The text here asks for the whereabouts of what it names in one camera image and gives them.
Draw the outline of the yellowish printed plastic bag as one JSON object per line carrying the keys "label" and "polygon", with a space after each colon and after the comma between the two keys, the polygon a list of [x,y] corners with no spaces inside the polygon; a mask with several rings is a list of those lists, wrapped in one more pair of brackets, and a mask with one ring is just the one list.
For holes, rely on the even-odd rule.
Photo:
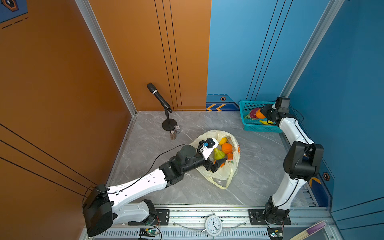
{"label": "yellowish printed plastic bag", "polygon": [[211,130],[196,138],[190,145],[197,148],[201,141],[216,141],[210,151],[208,162],[197,171],[210,183],[225,190],[229,187],[238,171],[241,149],[236,138],[224,131]]}

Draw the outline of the pink dragon fruit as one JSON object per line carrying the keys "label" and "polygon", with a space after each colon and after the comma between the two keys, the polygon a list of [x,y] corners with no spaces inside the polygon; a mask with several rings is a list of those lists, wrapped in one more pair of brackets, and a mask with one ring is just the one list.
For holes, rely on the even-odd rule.
{"label": "pink dragon fruit", "polygon": [[245,117],[244,119],[249,119],[249,120],[257,120],[258,118],[256,117],[256,112],[259,110],[260,108],[255,108],[255,109],[252,109]]}

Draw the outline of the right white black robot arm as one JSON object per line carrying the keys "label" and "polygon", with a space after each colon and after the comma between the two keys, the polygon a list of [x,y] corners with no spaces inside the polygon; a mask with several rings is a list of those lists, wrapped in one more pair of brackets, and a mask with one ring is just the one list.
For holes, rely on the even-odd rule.
{"label": "right white black robot arm", "polygon": [[289,217],[292,201],[301,187],[319,173],[324,154],[323,146],[315,144],[305,134],[289,107],[289,98],[278,97],[273,105],[267,104],[261,109],[261,113],[283,131],[290,143],[283,162],[284,178],[266,203],[262,215],[270,225],[284,222]]}

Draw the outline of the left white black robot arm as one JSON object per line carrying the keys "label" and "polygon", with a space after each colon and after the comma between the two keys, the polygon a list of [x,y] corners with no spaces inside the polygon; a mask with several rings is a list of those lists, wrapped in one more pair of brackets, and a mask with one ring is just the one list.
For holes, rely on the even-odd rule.
{"label": "left white black robot arm", "polygon": [[95,237],[119,223],[151,224],[157,215],[152,201],[143,200],[137,204],[134,201],[175,185],[183,180],[185,173],[199,167],[216,172],[228,158],[224,155],[218,160],[211,160],[210,155],[214,151],[216,148],[207,143],[197,148],[183,145],[174,157],[151,173],[120,186],[96,186],[82,203],[87,235]]}

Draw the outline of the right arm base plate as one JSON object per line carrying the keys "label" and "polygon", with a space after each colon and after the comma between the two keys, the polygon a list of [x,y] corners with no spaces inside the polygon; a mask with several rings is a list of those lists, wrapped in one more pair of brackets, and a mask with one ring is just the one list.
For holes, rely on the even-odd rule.
{"label": "right arm base plate", "polygon": [[291,225],[291,219],[289,217],[289,210],[262,210],[262,209],[249,209],[249,219],[251,225]]}

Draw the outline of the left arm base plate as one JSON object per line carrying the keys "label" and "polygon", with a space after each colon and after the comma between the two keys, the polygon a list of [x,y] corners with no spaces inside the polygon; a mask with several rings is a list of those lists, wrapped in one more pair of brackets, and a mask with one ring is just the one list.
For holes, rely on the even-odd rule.
{"label": "left arm base plate", "polygon": [[142,222],[128,222],[129,226],[167,226],[170,220],[169,209],[157,209],[154,216],[150,215],[147,219]]}

